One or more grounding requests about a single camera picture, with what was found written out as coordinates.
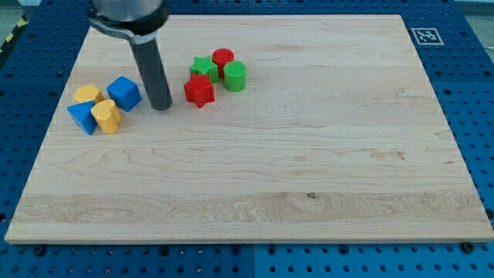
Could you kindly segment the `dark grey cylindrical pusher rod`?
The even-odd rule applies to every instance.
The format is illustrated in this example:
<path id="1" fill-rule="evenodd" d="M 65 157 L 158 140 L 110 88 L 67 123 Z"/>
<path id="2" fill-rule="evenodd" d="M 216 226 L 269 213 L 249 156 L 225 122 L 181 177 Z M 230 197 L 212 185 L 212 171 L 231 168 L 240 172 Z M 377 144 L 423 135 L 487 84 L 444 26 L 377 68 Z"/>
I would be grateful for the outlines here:
<path id="1" fill-rule="evenodd" d="M 155 110 L 167 110 L 173 100 L 155 35 L 133 36 L 130 47 L 151 107 Z"/>

